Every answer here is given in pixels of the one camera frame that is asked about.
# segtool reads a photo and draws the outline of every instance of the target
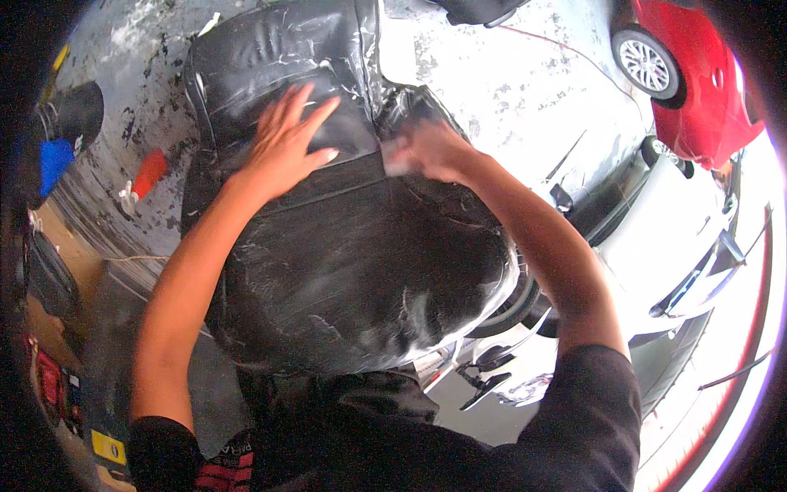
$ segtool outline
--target black leather car seat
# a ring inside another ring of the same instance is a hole
[[[287,86],[314,82],[317,104],[342,96],[311,145],[339,158],[263,207],[224,266],[206,323],[238,363],[277,374],[392,368],[468,333],[515,286],[514,245],[470,190],[386,177],[379,142],[405,121],[446,118],[461,130],[426,87],[382,77],[379,15],[375,0],[277,2],[190,48],[184,80],[201,145],[183,234]]]

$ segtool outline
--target forearm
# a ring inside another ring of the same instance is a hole
[[[236,188],[232,180],[227,182],[183,238],[153,289],[137,345],[134,419],[164,415],[193,430],[186,381],[191,352],[227,255],[256,212]],[[168,384],[151,384],[151,379]]]
[[[585,239],[493,158],[479,154],[470,159],[466,184],[512,235],[560,314],[560,353],[600,343],[628,357],[604,273]]]

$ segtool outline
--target yellow label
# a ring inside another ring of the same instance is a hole
[[[126,464],[126,451],[122,442],[93,429],[91,429],[91,436],[93,438],[93,451],[97,455],[115,463]]]
[[[63,61],[65,61],[65,57],[68,56],[68,52],[71,50],[69,45],[63,46],[63,49],[60,50],[60,53],[57,54],[57,58],[55,58],[54,63],[52,64],[52,69],[56,72],[60,70],[60,66],[63,65]]]

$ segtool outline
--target person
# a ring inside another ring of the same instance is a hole
[[[567,220],[445,122],[409,130],[395,158],[471,188],[560,314],[554,379],[517,443],[492,447],[432,425],[436,405],[406,373],[391,371],[341,376],[310,405],[236,435],[212,460],[202,457],[187,371],[224,260],[257,210],[337,155],[307,155],[339,104],[331,99],[301,121],[311,92],[291,87],[264,111],[245,166],[153,290],[133,374],[128,453],[137,489],[631,490],[640,397],[599,264]],[[368,404],[370,394],[384,403]]]

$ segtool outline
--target tire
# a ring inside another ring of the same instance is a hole
[[[640,151],[642,152],[642,160],[645,161],[649,168],[652,168],[656,164],[656,161],[659,160],[659,157],[661,157],[662,154],[667,153],[667,157],[670,159],[672,164],[678,166],[678,169],[685,173],[685,161],[675,155],[672,150],[667,148],[667,146],[661,142],[661,140],[658,140],[654,135],[648,135],[644,140],[642,140]]]
[[[522,255],[517,254],[517,258],[521,263]],[[539,295],[541,295],[541,288],[524,268],[508,299],[503,301],[503,304],[490,317],[464,337],[487,338],[510,330],[525,319]]]
[[[647,57],[647,65],[643,66],[644,60],[637,54]],[[623,75],[654,99],[671,99],[683,85],[670,51],[636,24],[629,24],[612,36],[612,56]]]

